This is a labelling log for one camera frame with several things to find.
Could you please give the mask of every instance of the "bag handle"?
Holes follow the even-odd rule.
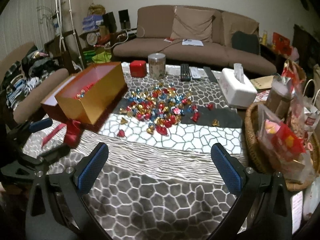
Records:
[[[315,103],[316,103],[316,99],[318,97],[318,94],[320,92],[320,89],[317,91],[316,95],[312,98],[312,105],[315,106]]]
[[[316,86],[315,81],[314,81],[313,79],[310,79],[310,80],[306,83],[306,86],[304,87],[303,96],[305,95],[306,90],[307,90],[307,87],[308,87],[308,85],[309,85],[309,83],[310,83],[311,81],[313,82],[313,85]]]

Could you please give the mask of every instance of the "sofa seat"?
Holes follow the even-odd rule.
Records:
[[[13,112],[14,120],[19,124],[23,123],[41,108],[41,101],[62,81],[69,76],[69,72],[65,68],[58,69],[45,79],[38,87],[33,89],[30,94],[19,103]]]
[[[262,76],[270,76],[277,73],[276,66],[260,55],[230,47],[225,47],[225,49],[228,54],[230,68],[233,68],[234,63],[241,63],[244,70],[250,73]]]
[[[116,57],[148,58],[148,55],[161,52],[167,59],[215,65],[221,68],[233,68],[234,63],[241,63],[244,70],[262,76],[277,72],[276,67],[260,55],[225,47],[217,43],[204,42],[204,46],[182,45],[174,41],[168,43],[163,38],[136,38],[117,45],[113,54]]]

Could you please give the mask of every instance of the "white metal stand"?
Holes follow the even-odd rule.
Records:
[[[59,25],[59,31],[60,31],[60,42],[59,42],[59,48],[61,51],[61,44],[63,46],[63,49],[66,50],[66,45],[64,42],[64,37],[62,34],[62,11],[61,11],[61,0],[55,0],[56,1],[56,13],[57,13],[57,19],[58,19],[58,25]],[[73,30],[73,37],[75,39],[76,42],[76,46],[77,46],[77,50],[78,50],[78,55],[79,55],[79,60],[82,66],[82,69],[84,69],[84,62],[82,61],[82,57],[80,54],[80,49],[78,46],[78,42],[76,39],[76,32],[75,32],[75,27],[73,25],[73,18],[72,18],[72,9],[71,9],[71,0],[69,0],[69,13],[70,13],[70,18],[71,18],[71,23],[72,23],[72,30]]]

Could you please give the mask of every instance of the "dark gray pillow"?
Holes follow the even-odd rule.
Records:
[[[231,42],[234,49],[259,55],[259,39],[255,34],[237,31],[233,34]]]

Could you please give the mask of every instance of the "striped curtain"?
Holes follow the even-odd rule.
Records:
[[[55,11],[54,0],[10,0],[0,15],[0,61],[15,48],[33,41],[39,49],[54,37],[50,22],[40,19],[48,10],[37,10],[37,7],[48,7]]]

